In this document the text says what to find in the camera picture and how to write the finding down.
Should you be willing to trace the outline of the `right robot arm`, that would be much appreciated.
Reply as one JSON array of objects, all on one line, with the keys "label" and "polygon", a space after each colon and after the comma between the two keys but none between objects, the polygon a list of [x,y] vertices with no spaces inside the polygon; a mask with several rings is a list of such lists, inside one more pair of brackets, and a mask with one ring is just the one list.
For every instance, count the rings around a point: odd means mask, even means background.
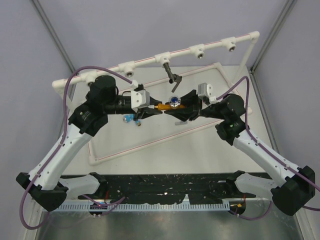
[{"label": "right robot arm", "polygon": [[241,96],[227,91],[217,99],[217,103],[203,108],[203,103],[209,103],[208,98],[192,90],[183,97],[169,98],[164,112],[183,122],[198,117],[220,119],[221,123],[215,126],[219,137],[249,156],[269,175],[263,178],[235,172],[226,180],[226,191],[231,197],[242,193],[262,197],[288,216],[305,208],[316,193],[315,172],[308,166],[301,168],[286,160],[250,130],[248,104]]}]

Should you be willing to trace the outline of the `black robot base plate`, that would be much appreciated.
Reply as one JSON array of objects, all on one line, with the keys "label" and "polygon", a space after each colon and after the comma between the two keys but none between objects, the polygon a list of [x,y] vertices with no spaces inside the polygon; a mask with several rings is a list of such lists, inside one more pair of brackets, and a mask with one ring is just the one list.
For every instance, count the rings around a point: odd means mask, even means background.
[{"label": "black robot base plate", "polygon": [[115,202],[124,197],[123,204],[181,204],[188,197],[192,204],[215,204],[223,199],[255,198],[227,183],[230,173],[193,174],[122,174],[103,175],[106,188],[94,200]]}]

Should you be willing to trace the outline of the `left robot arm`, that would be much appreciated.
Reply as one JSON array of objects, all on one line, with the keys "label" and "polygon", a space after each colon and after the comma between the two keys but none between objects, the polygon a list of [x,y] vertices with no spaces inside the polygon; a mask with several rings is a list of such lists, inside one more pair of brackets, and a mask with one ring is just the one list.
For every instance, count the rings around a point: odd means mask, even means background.
[{"label": "left robot arm", "polygon": [[82,195],[102,199],[108,184],[104,177],[91,172],[82,177],[61,178],[76,154],[108,123],[109,115],[133,114],[136,119],[159,115],[155,108],[161,102],[152,98],[144,88],[120,95],[116,80],[102,75],[89,86],[86,101],[70,118],[66,132],[47,156],[30,172],[21,172],[16,181],[48,212],[56,210],[66,199]]}]

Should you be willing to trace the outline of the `white PVC pipe frame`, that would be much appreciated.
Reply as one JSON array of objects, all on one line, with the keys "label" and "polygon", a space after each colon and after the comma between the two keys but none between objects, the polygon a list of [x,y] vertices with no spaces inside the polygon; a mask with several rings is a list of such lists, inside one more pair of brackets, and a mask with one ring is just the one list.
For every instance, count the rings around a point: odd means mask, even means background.
[{"label": "white PVC pipe frame", "polygon": [[[236,75],[235,75],[234,79],[232,80],[232,81],[235,81],[236,77],[239,77],[241,71],[245,68],[246,63],[249,59],[249,56],[251,55],[251,52],[252,52],[256,42],[259,39],[259,36],[260,36],[260,33],[258,31],[253,31],[253,32],[250,32],[245,35],[238,36],[238,37],[234,37],[234,36],[228,37],[228,38],[224,38],[219,41],[215,41],[215,42],[211,42],[211,43],[206,43],[206,44],[201,43],[201,44],[193,45],[193,46],[190,46],[189,48],[185,48],[185,49],[181,49],[181,50],[159,53],[153,57],[149,57],[149,58],[145,58],[145,59],[141,59],[141,60],[137,60],[137,61],[128,61],[128,62],[120,63],[117,66],[107,68],[107,70],[111,70],[116,73],[123,73],[124,76],[122,76],[120,74],[121,77],[130,78],[133,76],[134,69],[137,67],[142,67],[145,65],[153,64],[153,63],[159,63],[163,67],[163,64],[164,63],[169,64],[170,60],[172,58],[181,57],[181,56],[185,56],[185,55],[195,55],[195,57],[197,59],[201,59],[204,56],[205,50],[214,49],[214,48],[218,48],[218,47],[226,48],[227,50],[232,52],[236,48],[236,43],[250,41],[249,47],[247,48],[246,52],[244,53],[243,58],[240,62],[240,65],[238,66]],[[187,72],[183,72],[180,74],[182,77],[188,77],[188,76],[192,76],[195,74],[199,74],[199,73],[214,70],[214,69],[219,71],[221,77],[224,79],[224,81],[227,83],[227,85],[229,87],[233,86],[233,82],[231,81],[231,79],[229,78],[227,73],[225,72],[225,70],[220,62],[215,62],[210,65],[203,66],[203,67],[193,69],[193,70],[190,70]],[[74,76],[69,84],[70,86],[76,85],[77,83],[81,83],[81,82],[86,83],[86,84],[91,84],[91,83],[93,83],[93,80],[94,80],[93,77],[96,78],[98,76],[109,74],[109,72],[107,72],[105,70],[95,69],[95,68],[89,67],[89,66],[83,70],[80,70],[79,72],[84,71],[84,70],[89,70],[89,71],[85,71],[84,73],[80,73],[78,76]],[[68,79],[60,79],[60,80],[55,80],[52,82],[52,87],[60,95],[60,97],[62,99],[63,99],[63,91],[65,90],[67,80]],[[145,88],[147,88],[147,87],[152,87],[152,86],[163,84],[166,81],[169,81],[168,77],[158,79],[155,81],[151,81],[148,83],[143,83],[143,85]],[[69,107],[71,112],[74,111],[75,105],[73,104],[72,100],[68,96],[66,97],[66,105],[67,105],[67,107]],[[154,141],[148,141],[146,144],[139,144],[138,146],[133,147],[133,148],[126,148],[124,151],[121,151],[121,152],[119,151],[114,154],[109,154],[109,155],[101,157],[101,158],[98,158],[95,155],[93,140],[90,140],[87,143],[88,163],[91,166],[96,166],[96,165],[101,164],[103,162],[122,157],[124,155],[142,150],[144,148],[151,147],[151,146],[154,146],[154,145],[157,145],[160,143],[164,143],[164,142],[167,142],[167,141],[170,141],[170,140],[173,140],[173,139],[176,139],[176,138],[179,138],[179,137],[182,137],[182,136],[194,133],[194,132],[204,130],[206,128],[209,128],[209,127],[216,125],[218,122],[219,122],[219,120],[213,121],[210,123],[206,123],[204,125],[200,125],[200,126],[197,126],[197,127],[191,128],[191,129],[186,129],[184,131],[180,131],[178,133],[171,134],[166,137],[156,139]]]}]

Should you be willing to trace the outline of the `orange faucet chrome knob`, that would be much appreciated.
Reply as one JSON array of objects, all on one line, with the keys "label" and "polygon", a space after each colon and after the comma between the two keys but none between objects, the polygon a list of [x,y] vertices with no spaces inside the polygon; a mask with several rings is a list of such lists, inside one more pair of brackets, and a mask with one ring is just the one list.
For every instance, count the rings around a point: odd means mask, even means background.
[{"label": "orange faucet chrome knob", "polygon": [[181,98],[174,95],[169,98],[168,103],[165,103],[165,104],[159,103],[158,105],[155,105],[154,108],[159,111],[169,111],[169,110],[184,109],[185,106],[182,104]]}]

